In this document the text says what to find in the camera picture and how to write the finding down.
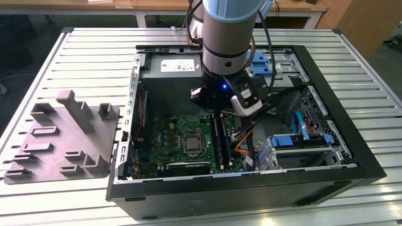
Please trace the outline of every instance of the blue tab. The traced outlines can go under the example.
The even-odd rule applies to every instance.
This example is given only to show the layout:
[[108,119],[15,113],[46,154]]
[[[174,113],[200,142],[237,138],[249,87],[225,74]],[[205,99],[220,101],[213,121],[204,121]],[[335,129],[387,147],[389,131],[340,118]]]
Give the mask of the blue tab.
[[288,135],[275,136],[279,146],[292,146],[293,142]]
[[264,57],[263,52],[256,51],[253,53],[253,58],[252,58],[252,66],[257,67],[257,66],[268,66],[267,64],[268,60]]
[[268,67],[252,67],[253,76],[272,76],[272,70]]
[[271,144],[272,144],[272,147],[277,146],[277,140],[275,137],[271,137]]
[[329,146],[331,143],[332,143],[331,136],[329,136],[328,134],[324,133],[324,135],[321,135],[321,137],[323,137],[323,139],[324,139],[324,141],[325,141],[327,146]]

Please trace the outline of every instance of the black cable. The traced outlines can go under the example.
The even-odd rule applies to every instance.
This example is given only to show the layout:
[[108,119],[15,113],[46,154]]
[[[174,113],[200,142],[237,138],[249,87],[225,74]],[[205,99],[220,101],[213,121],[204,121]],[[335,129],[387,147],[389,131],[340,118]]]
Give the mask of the black cable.
[[176,18],[174,22],[172,23],[173,26],[176,25],[176,23],[177,23],[177,21],[178,21],[178,19],[180,19],[180,16],[181,16],[181,15],[177,15],[177,18]]
[[273,1],[275,1],[275,4],[276,4],[276,12],[275,12],[275,16],[279,16],[279,13],[280,13],[279,3],[277,3],[276,0],[273,0]]
[[276,105],[279,104],[279,101],[281,100],[281,98],[291,92],[296,92],[296,91],[301,91],[305,88],[305,84],[297,85],[292,88],[287,88],[284,90],[281,90],[276,95],[273,95],[271,97],[271,99],[268,101],[264,102],[261,108],[252,114],[252,116],[249,117],[249,122],[245,123],[241,128],[240,128],[240,132],[237,132],[237,134],[233,136],[234,138],[237,136],[240,136],[242,133],[245,133],[247,131],[249,131],[249,129],[253,128],[253,125],[256,124],[260,116],[269,111],[271,109],[273,109],[276,107]]
[[186,22],[185,22],[185,27],[186,27],[186,34],[188,34],[188,38],[190,40],[190,42],[194,42],[194,39],[192,38],[190,36],[190,33],[189,33],[189,17],[190,15],[193,14],[194,10],[197,9],[197,7],[201,5],[201,0],[200,2],[194,5],[194,7],[190,9],[189,13],[188,13],[188,16],[186,16]]
[[261,15],[261,12],[260,12],[260,11],[257,11],[257,16],[259,16],[259,19],[260,19],[261,24],[263,24],[264,35],[265,35],[265,39],[267,39],[267,42],[268,42],[268,49],[269,49],[269,54],[271,54],[272,77],[271,77],[271,83],[269,83],[269,86],[268,86],[268,94],[269,94],[269,93],[271,93],[271,90],[272,90],[272,87],[273,87],[273,82],[275,82],[275,76],[276,76],[276,64],[275,64],[273,49],[272,49],[272,43],[271,43],[268,28],[267,28],[267,26],[265,26],[265,23],[264,23],[264,17],[263,17],[263,15]]

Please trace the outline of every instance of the aluminum extrusion table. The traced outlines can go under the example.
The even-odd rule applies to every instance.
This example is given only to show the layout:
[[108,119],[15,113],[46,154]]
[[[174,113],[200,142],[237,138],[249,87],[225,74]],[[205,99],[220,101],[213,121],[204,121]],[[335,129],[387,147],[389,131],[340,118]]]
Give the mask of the aluminum extrusion table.
[[[331,30],[269,33],[276,45],[305,46],[387,177],[320,205],[169,218],[154,224],[395,225],[402,219],[402,103],[341,34]],[[253,36],[256,44],[265,44],[261,30],[255,30]],[[185,42],[185,32],[156,28],[74,28],[60,34],[0,139],[0,225],[138,223],[105,201],[108,178],[11,186],[1,180],[30,126],[33,103],[49,101],[58,106],[50,98],[60,89],[72,89],[77,101],[86,101],[89,106],[110,103],[120,106],[122,114],[136,45]]]

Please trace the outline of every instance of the motherboard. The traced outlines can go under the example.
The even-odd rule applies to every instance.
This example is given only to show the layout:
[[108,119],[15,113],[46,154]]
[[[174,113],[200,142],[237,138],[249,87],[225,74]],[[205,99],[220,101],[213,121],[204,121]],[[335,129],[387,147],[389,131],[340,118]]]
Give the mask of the motherboard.
[[[228,136],[234,132],[232,116],[224,118]],[[157,178],[166,167],[185,167],[202,164],[209,173],[242,172],[242,160],[233,157],[232,166],[220,169],[214,164],[209,116],[173,116],[153,119],[152,142],[149,149],[137,150],[140,178]]]

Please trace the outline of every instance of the motherboard chip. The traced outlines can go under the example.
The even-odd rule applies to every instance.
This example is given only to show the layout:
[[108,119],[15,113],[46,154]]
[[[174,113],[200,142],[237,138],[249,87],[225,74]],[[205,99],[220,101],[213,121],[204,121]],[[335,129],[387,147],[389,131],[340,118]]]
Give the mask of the motherboard chip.
[[197,155],[202,152],[202,141],[200,133],[184,134],[184,154]]
[[189,137],[189,138],[185,139],[185,148],[186,148],[188,151],[200,149],[200,144],[198,144],[198,138],[197,137]]

